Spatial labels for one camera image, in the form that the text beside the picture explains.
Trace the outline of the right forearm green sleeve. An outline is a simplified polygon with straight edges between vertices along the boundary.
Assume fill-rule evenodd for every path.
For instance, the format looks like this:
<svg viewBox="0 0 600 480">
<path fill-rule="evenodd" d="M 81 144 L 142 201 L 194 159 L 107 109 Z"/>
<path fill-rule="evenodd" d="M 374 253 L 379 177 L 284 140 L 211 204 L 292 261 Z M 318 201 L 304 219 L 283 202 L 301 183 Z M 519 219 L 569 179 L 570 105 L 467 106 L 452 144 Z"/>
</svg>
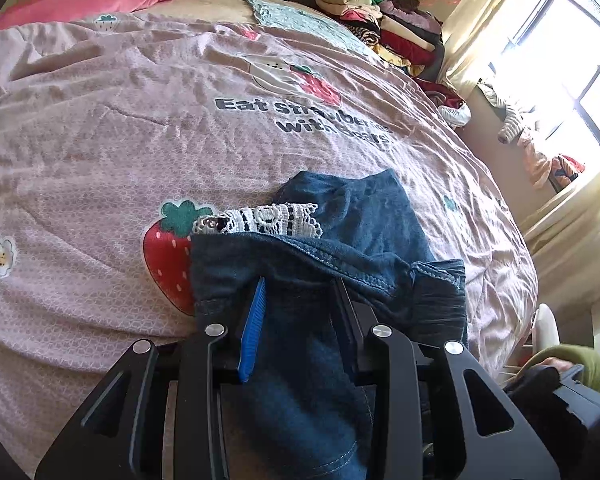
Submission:
<svg viewBox="0 0 600 480">
<path fill-rule="evenodd" d="M 556 344 L 538 352 L 524 364 L 520 374 L 535 365 L 554 366 L 564 372 L 576 364 L 583 366 L 580 378 L 582 384 L 600 393 L 600 354 L 592 348 L 576 344 Z"/>
</svg>

